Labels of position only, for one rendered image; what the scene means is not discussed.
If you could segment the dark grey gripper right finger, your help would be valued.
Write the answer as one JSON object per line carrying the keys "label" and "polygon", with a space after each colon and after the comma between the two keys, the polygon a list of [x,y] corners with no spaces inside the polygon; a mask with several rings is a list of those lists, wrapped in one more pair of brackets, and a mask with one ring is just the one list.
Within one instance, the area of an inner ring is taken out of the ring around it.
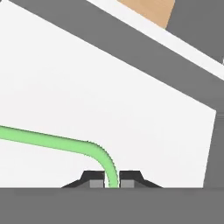
{"label": "dark grey gripper right finger", "polygon": [[153,182],[144,179],[140,171],[119,171],[119,187],[120,188],[160,188]]}

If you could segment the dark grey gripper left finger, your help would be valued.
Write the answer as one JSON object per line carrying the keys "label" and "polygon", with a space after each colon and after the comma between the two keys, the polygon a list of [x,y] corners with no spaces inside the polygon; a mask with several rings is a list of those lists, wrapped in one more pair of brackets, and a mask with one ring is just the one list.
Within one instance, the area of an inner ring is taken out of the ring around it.
{"label": "dark grey gripper left finger", "polygon": [[80,179],[64,185],[64,188],[104,188],[105,172],[104,171],[84,171]]}

